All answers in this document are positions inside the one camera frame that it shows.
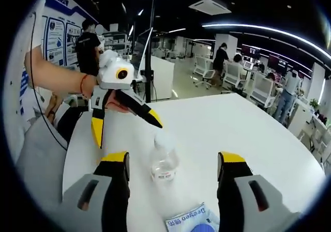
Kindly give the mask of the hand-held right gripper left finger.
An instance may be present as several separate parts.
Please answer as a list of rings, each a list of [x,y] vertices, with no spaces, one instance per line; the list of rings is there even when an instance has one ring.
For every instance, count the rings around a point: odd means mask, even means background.
[[[61,223],[65,231],[127,231],[129,153],[110,153],[93,173],[64,194]]]

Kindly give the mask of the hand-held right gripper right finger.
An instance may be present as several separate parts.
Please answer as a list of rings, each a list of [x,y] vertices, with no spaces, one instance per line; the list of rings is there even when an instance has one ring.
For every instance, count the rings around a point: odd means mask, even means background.
[[[283,203],[282,194],[245,159],[218,153],[217,199],[220,231],[288,231],[300,217]]]

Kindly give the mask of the person's left hand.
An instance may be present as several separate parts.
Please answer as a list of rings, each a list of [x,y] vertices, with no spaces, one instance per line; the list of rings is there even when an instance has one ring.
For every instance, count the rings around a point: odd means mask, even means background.
[[[133,113],[132,110],[130,110],[128,107],[126,107],[125,105],[123,105],[116,99],[116,90],[113,90],[112,93],[110,94],[110,96],[108,97],[108,100],[105,105],[105,109],[116,111],[119,113],[135,114],[135,113]]]

